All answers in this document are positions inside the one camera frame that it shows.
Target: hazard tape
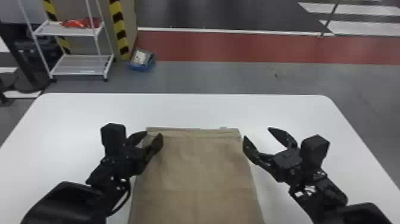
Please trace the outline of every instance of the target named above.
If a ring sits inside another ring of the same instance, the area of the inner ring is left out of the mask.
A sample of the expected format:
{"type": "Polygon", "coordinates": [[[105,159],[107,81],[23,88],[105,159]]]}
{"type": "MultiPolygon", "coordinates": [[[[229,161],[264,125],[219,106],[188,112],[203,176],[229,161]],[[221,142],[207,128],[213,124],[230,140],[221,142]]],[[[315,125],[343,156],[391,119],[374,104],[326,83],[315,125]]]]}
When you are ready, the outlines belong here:
{"type": "Polygon", "coordinates": [[[114,33],[117,38],[117,47],[122,59],[129,59],[129,44],[125,31],[122,5],[119,0],[110,0],[110,14],[114,23],[114,33]]]}
{"type": "MultiPolygon", "coordinates": [[[[54,5],[50,0],[43,0],[43,7],[45,8],[46,14],[51,21],[57,21],[54,5]]],[[[66,54],[71,54],[70,44],[64,36],[57,36],[57,42],[62,47],[66,54]]]]}

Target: blue box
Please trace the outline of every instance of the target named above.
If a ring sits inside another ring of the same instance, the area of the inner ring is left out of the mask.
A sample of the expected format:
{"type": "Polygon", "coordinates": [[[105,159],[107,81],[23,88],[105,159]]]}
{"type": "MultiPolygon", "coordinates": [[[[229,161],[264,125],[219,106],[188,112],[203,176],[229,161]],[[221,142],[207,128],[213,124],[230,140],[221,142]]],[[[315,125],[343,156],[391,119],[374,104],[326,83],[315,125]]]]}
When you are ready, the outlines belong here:
{"type": "Polygon", "coordinates": [[[136,71],[148,71],[152,65],[155,62],[155,53],[151,53],[150,59],[147,62],[147,64],[141,64],[141,65],[134,65],[134,64],[128,64],[129,69],[131,70],[136,70],[136,71]]]}

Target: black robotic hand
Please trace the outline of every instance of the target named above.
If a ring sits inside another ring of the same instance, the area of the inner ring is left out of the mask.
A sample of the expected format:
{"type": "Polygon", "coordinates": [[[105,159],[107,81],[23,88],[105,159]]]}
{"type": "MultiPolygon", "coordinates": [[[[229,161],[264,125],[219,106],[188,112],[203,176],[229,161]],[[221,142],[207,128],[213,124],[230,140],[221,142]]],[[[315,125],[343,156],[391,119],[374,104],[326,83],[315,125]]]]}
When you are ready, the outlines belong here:
{"type": "Polygon", "coordinates": [[[275,155],[261,153],[246,136],[243,152],[254,164],[269,172],[277,182],[290,186],[290,196],[302,207],[314,223],[359,224],[375,220],[390,224],[386,216],[372,203],[346,206],[348,199],[321,168],[329,142],[319,135],[303,140],[298,147],[287,132],[273,127],[270,133],[286,147],[275,155]]]}
{"type": "Polygon", "coordinates": [[[86,180],[87,185],[61,182],[28,211],[21,224],[105,224],[129,199],[129,178],[141,175],[163,147],[163,136],[158,134],[150,145],[139,148],[146,135],[138,132],[126,138],[125,126],[104,126],[105,157],[86,180]]]}

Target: shelf rack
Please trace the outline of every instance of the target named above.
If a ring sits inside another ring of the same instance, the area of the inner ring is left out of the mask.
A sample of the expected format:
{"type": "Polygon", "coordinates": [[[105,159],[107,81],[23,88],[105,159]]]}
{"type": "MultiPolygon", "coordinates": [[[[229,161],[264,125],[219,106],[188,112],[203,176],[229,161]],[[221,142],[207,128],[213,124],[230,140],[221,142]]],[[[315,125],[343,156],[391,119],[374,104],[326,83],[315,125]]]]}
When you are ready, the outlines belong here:
{"type": "Polygon", "coordinates": [[[64,27],[61,25],[60,21],[50,21],[46,17],[46,21],[44,21],[36,30],[32,29],[29,18],[23,6],[22,0],[18,0],[18,4],[20,5],[23,16],[26,20],[29,31],[32,33],[32,38],[36,44],[39,55],[43,61],[43,64],[46,68],[46,71],[49,74],[50,79],[55,80],[54,76],[62,76],[62,75],[98,75],[103,76],[103,80],[106,82],[108,80],[108,71],[111,67],[111,64],[114,61],[114,53],[113,48],[111,46],[110,37],[108,36],[107,28],[105,28],[104,17],[101,11],[100,4],[98,0],[95,0],[99,15],[101,18],[101,22],[98,28],[95,28],[92,11],[89,5],[89,0],[85,0],[87,13],[89,15],[90,25],[92,28],[73,28],[73,27],[64,27]],[[110,47],[109,55],[102,55],[99,47],[98,37],[100,33],[104,30],[105,35],[107,37],[108,45],[110,47]],[[61,48],[63,55],[58,60],[56,65],[50,69],[48,63],[44,57],[44,54],[40,48],[38,42],[38,36],[65,36],[65,37],[93,37],[95,44],[97,55],[74,55],[74,54],[66,54],[64,49],[61,48]]]}

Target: black cable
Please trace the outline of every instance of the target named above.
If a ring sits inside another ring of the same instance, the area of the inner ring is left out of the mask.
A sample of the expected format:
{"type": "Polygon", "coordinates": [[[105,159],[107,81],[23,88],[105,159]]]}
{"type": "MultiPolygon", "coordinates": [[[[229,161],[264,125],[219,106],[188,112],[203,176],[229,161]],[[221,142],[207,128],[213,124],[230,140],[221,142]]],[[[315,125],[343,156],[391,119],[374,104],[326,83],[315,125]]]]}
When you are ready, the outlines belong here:
{"type": "Polygon", "coordinates": [[[111,212],[109,212],[109,213],[107,214],[107,217],[110,217],[110,216],[116,214],[116,213],[126,204],[126,202],[128,201],[128,199],[129,199],[129,197],[130,197],[130,193],[131,193],[131,190],[130,190],[130,181],[128,180],[126,183],[127,183],[127,195],[126,195],[124,201],[123,201],[121,204],[119,204],[114,210],[112,210],[111,212]]]}

